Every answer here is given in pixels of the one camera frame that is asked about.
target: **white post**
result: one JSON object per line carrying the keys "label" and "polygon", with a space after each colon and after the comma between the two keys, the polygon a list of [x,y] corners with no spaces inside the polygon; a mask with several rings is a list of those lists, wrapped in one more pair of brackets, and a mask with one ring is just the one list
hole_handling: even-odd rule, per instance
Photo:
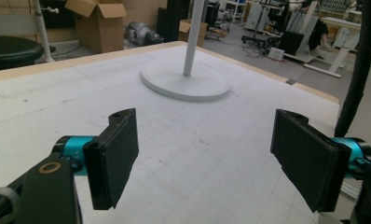
{"label": "white post", "polygon": [[42,45],[43,45],[46,62],[48,62],[48,63],[55,62],[51,58],[51,51],[49,50],[48,38],[47,38],[47,32],[46,32],[46,25],[44,24],[43,13],[41,12],[41,7],[40,7],[39,0],[34,0],[34,14],[36,16],[36,22],[37,22],[38,30],[39,30],[40,35],[41,35],[41,42],[42,42]]}
{"label": "white post", "polygon": [[191,30],[188,37],[188,45],[185,55],[185,68],[183,75],[191,76],[192,63],[194,62],[195,49],[197,48],[200,20],[202,18],[203,3],[205,0],[195,0],[192,11]]}

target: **cardboard box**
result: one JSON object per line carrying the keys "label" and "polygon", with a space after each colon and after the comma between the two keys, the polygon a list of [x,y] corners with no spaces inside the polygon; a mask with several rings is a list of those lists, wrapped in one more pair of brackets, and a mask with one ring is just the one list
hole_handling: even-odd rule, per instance
{"label": "cardboard box", "polygon": [[[203,48],[203,43],[205,42],[206,30],[208,28],[207,23],[201,23],[198,34],[197,46]],[[191,29],[191,20],[180,21],[179,26],[179,37],[178,40],[188,42],[189,31]]]}
{"label": "cardboard box", "polygon": [[74,11],[77,38],[81,46],[94,53],[124,49],[122,18],[127,12],[115,0],[67,0]]}

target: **office chair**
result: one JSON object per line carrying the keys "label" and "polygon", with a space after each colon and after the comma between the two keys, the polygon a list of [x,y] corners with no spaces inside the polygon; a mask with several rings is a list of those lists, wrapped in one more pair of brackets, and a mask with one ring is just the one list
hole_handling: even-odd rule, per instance
{"label": "office chair", "polygon": [[[46,28],[38,0],[34,0],[34,14],[0,14],[0,70],[32,65],[43,55],[51,58]],[[43,46],[21,36],[40,34]]]}

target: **table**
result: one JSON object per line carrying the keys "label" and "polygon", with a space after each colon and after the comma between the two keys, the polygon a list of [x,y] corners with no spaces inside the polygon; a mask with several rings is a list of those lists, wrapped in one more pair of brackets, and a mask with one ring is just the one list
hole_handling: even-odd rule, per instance
{"label": "table", "polygon": [[335,25],[335,26],[340,26],[340,27],[346,27],[349,28],[349,36],[343,46],[340,48],[339,53],[337,54],[336,58],[332,62],[330,68],[328,70],[324,70],[322,68],[318,68],[316,66],[310,65],[305,63],[305,66],[307,68],[323,72],[327,75],[333,76],[333,77],[341,77],[341,75],[337,74],[336,71],[340,64],[343,62],[343,59],[346,58],[346,56],[349,53],[350,47],[355,45],[359,38],[360,38],[360,29],[361,29],[361,24],[360,23],[355,23],[355,22],[350,22],[350,21],[344,21],[341,19],[336,19],[336,18],[331,18],[331,17],[326,17],[322,18],[322,21],[327,24]]}
{"label": "table", "polygon": [[97,135],[134,107],[140,154],[117,209],[92,210],[88,180],[76,178],[85,223],[315,223],[269,152],[273,121],[283,108],[332,135],[337,100],[200,48],[195,61],[225,75],[227,97],[183,102],[143,84],[143,64],[185,55],[172,42],[0,71],[0,187],[60,137]]}

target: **gray floor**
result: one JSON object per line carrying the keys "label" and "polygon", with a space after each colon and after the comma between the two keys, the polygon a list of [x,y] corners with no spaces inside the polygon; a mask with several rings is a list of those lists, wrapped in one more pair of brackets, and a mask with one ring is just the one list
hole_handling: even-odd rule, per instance
{"label": "gray floor", "polygon": [[[233,23],[230,24],[230,33],[220,38],[220,41],[205,40],[204,48],[237,61],[264,69],[278,76],[295,80],[313,89],[331,94],[343,105],[352,77],[354,55],[350,55],[348,59],[345,60],[343,69],[338,69],[337,72],[342,75],[342,78],[330,77],[323,73],[305,68],[301,63],[295,63],[287,59],[278,62],[268,57],[259,56],[256,49],[245,48],[248,47],[248,45],[244,45],[240,40],[242,35],[250,34],[250,31],[246,31],[242,28],[242,24]],[[79,47],[76,42],[56,43],[52,45],[57,47],[57,51],[53,53],[53,58],[57,61],[92,54],[89,50]],[[128,48],[134,47],[126,43],[125,49]],[[320,67],[327,66],[322,63],[314,64]],[[371,69],[364,91],[364,98],[347,136],[359,137],[371,145]],[[360,183],[351,183],[356,188],[360,187]]]}

